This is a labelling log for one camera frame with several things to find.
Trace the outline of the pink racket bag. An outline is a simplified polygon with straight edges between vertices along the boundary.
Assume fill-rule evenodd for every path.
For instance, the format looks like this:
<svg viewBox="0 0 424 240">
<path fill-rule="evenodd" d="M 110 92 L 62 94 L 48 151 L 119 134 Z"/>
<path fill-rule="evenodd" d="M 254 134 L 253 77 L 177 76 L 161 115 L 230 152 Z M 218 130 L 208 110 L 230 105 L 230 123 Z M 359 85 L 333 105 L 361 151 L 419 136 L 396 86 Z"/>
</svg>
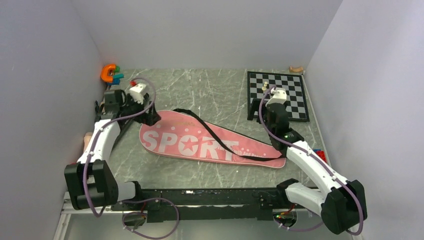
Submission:
<svg viewBox="0 0 424 240">
<path fill-rule="evenodd" d="M 222 147 L 193 116 L 173 110 L 160 110 L 158 114 L 160 121 L 153 126 L 142 124 L 139 130 L 141 144 L 153 154 L 274 169 L 286 164 L 286 159 L 272 145 L 207 122 L 206 126 L 225 144 Z"/>
</svg>

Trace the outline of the black shuttlecock tube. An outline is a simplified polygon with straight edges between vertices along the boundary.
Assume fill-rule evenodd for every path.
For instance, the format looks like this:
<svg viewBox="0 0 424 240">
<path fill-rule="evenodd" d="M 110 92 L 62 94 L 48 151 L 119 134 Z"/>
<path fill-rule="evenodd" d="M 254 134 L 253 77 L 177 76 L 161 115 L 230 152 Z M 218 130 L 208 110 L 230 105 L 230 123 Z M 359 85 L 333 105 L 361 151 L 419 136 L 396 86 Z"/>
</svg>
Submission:
<svg viewBox="0 0 424 240">
<path fill-rule="evenodd" d="M 132 118 L 117 121 L 120 128 L 120 132 L 118 136 L 116 137 L 112 148 L 115 148 L 115 146 L 120 142 L 120 140 L 126 134 L 126 132 L 130 128 L 130 126 L 133 124 L 133 122 L 134 120 Z"/>
</svg>

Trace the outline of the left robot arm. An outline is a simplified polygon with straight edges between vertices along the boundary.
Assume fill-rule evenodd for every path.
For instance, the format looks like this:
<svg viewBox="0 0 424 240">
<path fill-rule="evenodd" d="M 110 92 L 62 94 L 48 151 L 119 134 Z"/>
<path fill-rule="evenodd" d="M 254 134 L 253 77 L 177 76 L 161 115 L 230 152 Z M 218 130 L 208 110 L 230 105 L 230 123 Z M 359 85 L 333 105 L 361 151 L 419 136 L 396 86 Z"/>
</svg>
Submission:
<svg viewBox="0 0 424 240">
<path fill-rule="evenodd" d="M 94 130 L 76 163 L 64 169 L 69 199 L 74 209 L 115 205 L 123 201 L 131 210 L 144 203 L 137 181 L 119 183 L 108 166 L 112 149 L 122 133 L 137 122 L 153 126 L 161 117 L 147 90 L 107 90 L 104 102 L 95 106 Z"/>
</svg>

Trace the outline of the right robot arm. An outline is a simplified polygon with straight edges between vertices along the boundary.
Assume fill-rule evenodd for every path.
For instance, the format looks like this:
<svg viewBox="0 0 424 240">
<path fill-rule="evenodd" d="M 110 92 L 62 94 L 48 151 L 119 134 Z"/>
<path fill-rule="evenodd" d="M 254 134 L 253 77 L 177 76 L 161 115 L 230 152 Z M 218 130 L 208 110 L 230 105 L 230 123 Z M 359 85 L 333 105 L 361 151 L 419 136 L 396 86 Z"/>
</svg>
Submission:
<svg viewBox="0 0 424 240">
<path fill-rule="evenodd" d="M 282 208 L 301 205 L 320 216 L 322 223 L 336 235 L 342 232 L 360 235 L 368 217 L 364 186 L 337 173 L 312 150 L 290 127 L 284 103 L 254 99 L 247 119 L 251 121 L 255 113 L 271 145 L 283 158 L 300 167 L 317 187 L 306 187 L 293 178 L 285 180 L 276 187 L 276 203 Z"/>
</svg>

